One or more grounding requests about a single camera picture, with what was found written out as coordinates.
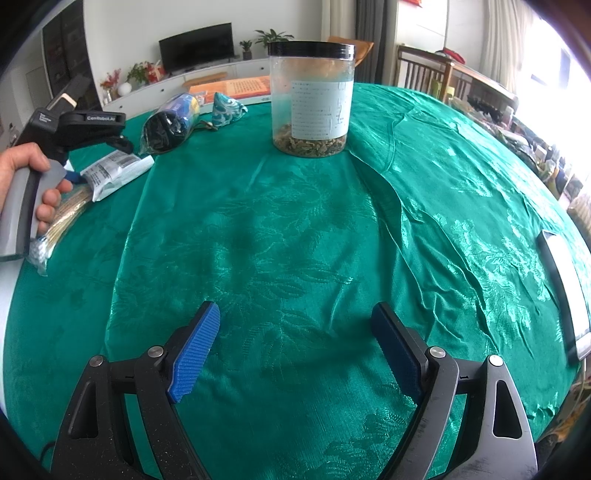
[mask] green tablecloth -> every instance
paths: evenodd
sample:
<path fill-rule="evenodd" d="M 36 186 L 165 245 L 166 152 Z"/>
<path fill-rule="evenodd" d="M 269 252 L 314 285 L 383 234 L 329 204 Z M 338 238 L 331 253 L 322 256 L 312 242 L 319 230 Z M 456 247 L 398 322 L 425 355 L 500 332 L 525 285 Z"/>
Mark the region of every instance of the green tablecloth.
<path fill-rule="evenodd" d="M 143 120 L 129 122 L 135 140 Z M 270 105 L 254 105 L 194 133 L 89 209 L 49 277 L 23 269 L 4 380 L 32 451 L 55 439 L 90 356 L 137 356 L 203 300 L 219 304 L 222 326 L 178 410 L 214 479 L 378 476 L 415 406 L 369 330 L 383 300 L 429 345 L 479 361 L 499 353 L 537 437 L 574 377 L 539 231 L 562 234 L 586 291 L 591 279 L 589 252 L 547 189 L 472 121 L 416 92 L 356 85 L 347 149 L 330 158 L 280 153 L 270 124 Z M 129 410 L 155 474 L 137 404 Z"/>

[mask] clear plastic jar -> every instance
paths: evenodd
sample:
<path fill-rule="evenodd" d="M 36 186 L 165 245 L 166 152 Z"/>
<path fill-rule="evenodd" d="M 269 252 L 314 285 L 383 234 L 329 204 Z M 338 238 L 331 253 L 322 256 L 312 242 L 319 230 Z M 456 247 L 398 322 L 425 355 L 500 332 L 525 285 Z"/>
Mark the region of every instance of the clear plastic jar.
<path fill-rule="evenodd" d="M 342 151 L 349 130 L 355 47 L 317 41 L 273 42 L 273 144 L 298 157 Z"/>

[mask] finger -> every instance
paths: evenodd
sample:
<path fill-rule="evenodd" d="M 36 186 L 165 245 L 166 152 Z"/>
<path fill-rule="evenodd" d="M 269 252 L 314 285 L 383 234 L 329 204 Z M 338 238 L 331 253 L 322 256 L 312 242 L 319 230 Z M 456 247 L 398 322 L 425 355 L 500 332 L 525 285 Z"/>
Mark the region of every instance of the finger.
<path fill-rule="evenodd" d="M 39 222 L 39 226 L 37 227 L 37 235 L 45 235 L 49 230 L 49 224 L 45 222 Z"/>
<path fill-rule="evenodd" d="M 63 179 L 56 187 L 62 193 L 68 193 L 72 191 L 72 182 L 70 180 Z"/>
<path fill-rule="evenodd" d="M 49 205 L 52 207 L 57 207 L 61 202 L 61 194 L 60 191 L 57 189 L 50 189 L 43 192 L 43 196 L 41 200 L 45 205 Z"/>
<path fill-rule="evenodd" d="M 4 168 L 12 171 L 27 165 L 38 171 L 47 171 L 50 168 L 49 160 L 36 143 L 9 148 L 0 155 L 0 160 Z"/>
<path fill-rule="evenodd" d="M 37 219 L 41 222 L 51 223 L 55 214 L 55 208 L 50 205 L 45 205 L 42 203 L 39 205 L 39 207 L 37 207 Z"/>

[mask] metal screw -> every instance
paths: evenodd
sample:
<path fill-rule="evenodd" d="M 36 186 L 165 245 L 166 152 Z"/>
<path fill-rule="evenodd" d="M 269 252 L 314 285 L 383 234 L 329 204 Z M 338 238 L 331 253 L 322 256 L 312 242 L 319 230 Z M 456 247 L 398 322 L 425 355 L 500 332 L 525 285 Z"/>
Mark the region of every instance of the metal screw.
<path fill-rule="evenodd" d="M 432 346 L 429 353 L 435 358 L 443 358 L 446 355 L 445 350 L 440 346 Z"/>
<path fill-rule="evenodd" d="M 495 367 L 501 367 L 503 365 L 503 359 L 498 355 L 491 355 L 488 361 Z"/>
<path fill-rule="evenodd" d="M 103 362 L 103 360 L 104 358 L 102 355 L 95 355 L 90 360 L 88 360 L 88 364 L 91 367 L 98 367 Z"/>
<path fill-rule="evenodd" d="M 150 356 L 152 358 L 158 358 L 163 353 L 164 353 L 164 348 L 162 348 L 160 345 L 155 345 L 148 350 L 148 356 Z"/>

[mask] black tv screen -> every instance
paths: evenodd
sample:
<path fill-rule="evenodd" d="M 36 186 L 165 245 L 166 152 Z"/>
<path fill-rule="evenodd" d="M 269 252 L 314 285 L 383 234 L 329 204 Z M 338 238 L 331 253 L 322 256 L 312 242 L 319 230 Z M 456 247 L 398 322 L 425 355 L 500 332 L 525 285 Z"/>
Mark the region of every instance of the black tv screen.
<path fill-rule="evenodd" d="M 167 72 L 234 56 L 232 24 L 224 23 L 160 40 L 162 64 Z"/>

